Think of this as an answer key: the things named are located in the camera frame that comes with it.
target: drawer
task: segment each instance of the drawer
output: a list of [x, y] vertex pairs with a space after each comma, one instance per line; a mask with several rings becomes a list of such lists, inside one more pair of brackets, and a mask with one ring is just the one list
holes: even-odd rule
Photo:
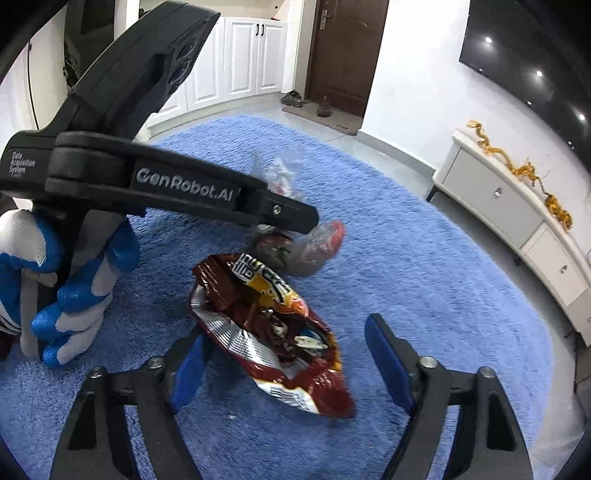
[[541, 215], [512, 185], [460, 150], [443, 185], [521, 248], [542, 223]]
[[564, 309], [575, 330], [581, 333], [585, 345], [591, 343], [591, 292], [585, 290]]
[[544, 225], [541, 235], [524, 253], [564, 305], [573, 303], [587, 289], [576, 264], [548, 226]]

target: doormat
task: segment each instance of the doormat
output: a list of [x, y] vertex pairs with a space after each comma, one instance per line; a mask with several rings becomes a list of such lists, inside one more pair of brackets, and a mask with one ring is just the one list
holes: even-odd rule
[[351, 113], [342, 112], [341, 110], [332, 109], [332, 115], [324, 118], [316, 115], [318, 105], [316, 103], [305, 103], [302, 107], [285, 106], [282, 108], [284, 112], [293, 113], [302, 118], [307, 118], [318, 124], [326, 125], [345, 135], [357, 135], [357, 131], [361, 128], [363, 119], [359, 116], [354, 116]]

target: door handle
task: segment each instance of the door handle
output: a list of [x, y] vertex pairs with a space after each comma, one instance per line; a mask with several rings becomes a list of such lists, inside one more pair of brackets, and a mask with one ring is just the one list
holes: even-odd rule
[[318, 30], [326, 30], [326, 19], [330, 18], [328, 10], [322, 10], [320, 14], [320, 28]]

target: brown door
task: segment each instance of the brown door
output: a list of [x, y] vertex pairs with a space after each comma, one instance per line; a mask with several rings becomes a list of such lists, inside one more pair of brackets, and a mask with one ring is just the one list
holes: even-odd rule
[[388, 0], [319, 0], [318, 4], [308, 97], [318, 102], [326, 95], [333, 107], [363, 116]]

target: slipper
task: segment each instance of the slipper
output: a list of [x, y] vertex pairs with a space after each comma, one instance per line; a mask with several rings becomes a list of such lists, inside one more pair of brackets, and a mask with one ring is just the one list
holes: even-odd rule
[[281, 98], [281, 103], [288, 106], [302, 106], [303, 100], [296, 90], [292, 90]]

